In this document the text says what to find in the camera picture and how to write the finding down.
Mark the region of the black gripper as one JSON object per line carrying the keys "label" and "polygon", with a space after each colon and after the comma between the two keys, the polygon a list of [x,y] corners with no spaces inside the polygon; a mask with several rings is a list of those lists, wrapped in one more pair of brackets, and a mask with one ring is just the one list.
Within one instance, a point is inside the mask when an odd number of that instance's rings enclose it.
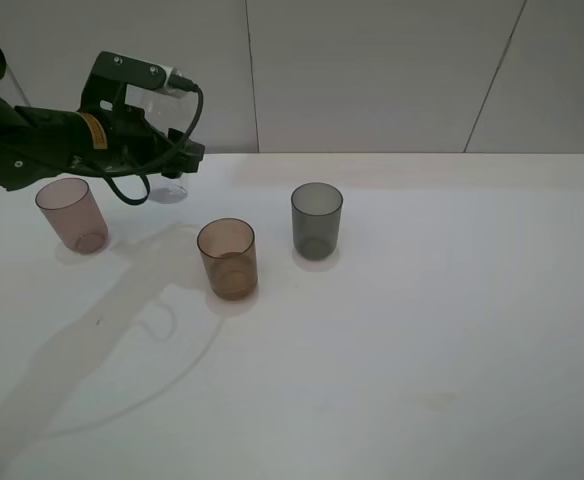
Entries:
{"label": "black gripper", "polygon": [[143,110],[87,112],[13,107],[0,97],[0,187],[23,189],[61,174],[112,182],[126,175],[197,173],[206,147],[170,128],[145,137]]}

